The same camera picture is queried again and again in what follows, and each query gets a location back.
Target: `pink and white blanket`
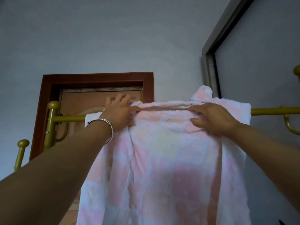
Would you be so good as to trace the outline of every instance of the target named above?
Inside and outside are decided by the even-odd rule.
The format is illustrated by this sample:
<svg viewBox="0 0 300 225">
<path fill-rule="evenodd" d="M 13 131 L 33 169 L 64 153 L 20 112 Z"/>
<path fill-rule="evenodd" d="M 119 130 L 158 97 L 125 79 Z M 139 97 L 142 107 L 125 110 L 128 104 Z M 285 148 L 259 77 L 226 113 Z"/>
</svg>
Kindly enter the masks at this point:
<svg viewBox="0 0 300 225">
<path fill-rule="evenodd" d="M 203 103 L 250 122 L 250 104 L 212 98 L 207 86 L 189 102 L 136 103 L 142 109 L 136 126 L 116 134 L 88 173 L 77 224 L 251 224 L 245 153 L 192 125 L 197 116 L 184 109 Z"/>
</svg>

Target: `wall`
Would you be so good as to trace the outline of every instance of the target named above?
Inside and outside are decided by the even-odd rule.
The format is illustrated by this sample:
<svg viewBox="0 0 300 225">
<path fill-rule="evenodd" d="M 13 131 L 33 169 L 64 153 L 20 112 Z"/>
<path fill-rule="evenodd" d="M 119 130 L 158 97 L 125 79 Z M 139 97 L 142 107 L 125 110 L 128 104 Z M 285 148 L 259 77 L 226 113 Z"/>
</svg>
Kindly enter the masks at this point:
<svg viewBox="0 0 300 225">
<path fill-rule="evenodd" d="M 300 85 L 292 71 L 300 64 L 300 0 L 255 0 L 216 52 L 224 98 L 253 108 L 299 106 Z M 300 130 L 300 115 L 291 115 Z M 251 125 L 300 147 L 282 116 L 254 116 Z M 246 187 L 253 224 L 300 224 L 300 215 L 261 169 L 246 159 Z"/>
<path fill-rule="evenodd" d="M 17 142 L 32 140 L 43 74 L 151 71 L 156 101 L 188 100 L 202 85 L 201 49 L 228 2 L 1 1 L 0 180 L 13 171 Z"/>
</svg>

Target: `hand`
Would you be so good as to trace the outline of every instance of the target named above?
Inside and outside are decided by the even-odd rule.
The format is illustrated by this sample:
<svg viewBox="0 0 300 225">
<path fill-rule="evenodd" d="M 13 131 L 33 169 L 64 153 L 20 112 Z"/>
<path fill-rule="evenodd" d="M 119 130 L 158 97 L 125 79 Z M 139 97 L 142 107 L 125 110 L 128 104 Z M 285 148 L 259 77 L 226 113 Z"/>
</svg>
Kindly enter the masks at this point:
<svg viewBox="0 0 300 225">
<path fill-rule="evenodd" d="M 190 119 L 194 126 L 205 128 L 215 134 L 229 136 L 236 127 L 241 125 L 224 107 L 218 104 L 207 103 L 199 106 L 191 106 L 188 110 L 199 112 L 203 115 L 204 120 L 197 118 Z"/>
<path fill-rule="evenodd" d="M 118 94 L 116 98 L 107 97 L 105 110 L 99 118 L 106 119 L 112 123 L 114 132 L 119 132 L 126 126 L 134 126 L 135 123 L 130 114 L 139 111 L 137 106 L 129 106 L 132 102 L 130 95 Z"/>
</svg>

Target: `bracelet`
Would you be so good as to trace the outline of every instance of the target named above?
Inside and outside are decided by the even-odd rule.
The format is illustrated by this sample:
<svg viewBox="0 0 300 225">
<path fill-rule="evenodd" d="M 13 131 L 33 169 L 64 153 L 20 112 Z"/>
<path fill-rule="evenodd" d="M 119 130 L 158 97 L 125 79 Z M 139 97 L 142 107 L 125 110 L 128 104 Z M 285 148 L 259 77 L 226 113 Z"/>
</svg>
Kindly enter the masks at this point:
<svg viewBox="0 0 300 225">
<path fill-rule="evenodd" d="M 87 126 L 88 126 L 89 124 L 91 124 L 93 121 L 97 121 L 97 120 L 105 121 L 105 122 L 111 127 L 111 129 L 112 129 L 112 135 L 111 135 L 111 137 L 109 138 L 109 140 L 105 143 L 105 144 L 107 144 L 107 143 L 109 143 L 109 142 L 113 139 L 113 125 L 111 124 L 111 122 L 107 121 L 106 119 L 97 118 L 97 119 L 95 119 L 95 120 L 91 120 L 90 122 L 88 122 Z"/>
</svg>

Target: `person's right arm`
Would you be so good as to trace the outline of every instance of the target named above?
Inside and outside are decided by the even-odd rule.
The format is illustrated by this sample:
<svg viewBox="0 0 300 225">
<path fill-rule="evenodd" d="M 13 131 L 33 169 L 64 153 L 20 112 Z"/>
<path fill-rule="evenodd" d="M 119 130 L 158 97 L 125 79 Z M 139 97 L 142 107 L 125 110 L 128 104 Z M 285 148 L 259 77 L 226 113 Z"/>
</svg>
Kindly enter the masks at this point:
<svg viewBox="0 0 300 225">
<path fill-rule="evenodd" d="M 191 118 L 200 128 L 225 136 L 236 143 L 270 178 L 300 213 L 300 150 L 272 140 L 249 125 L 237 121 L 217 104 L 192 106 L 204 120 Z"/>
</svg>

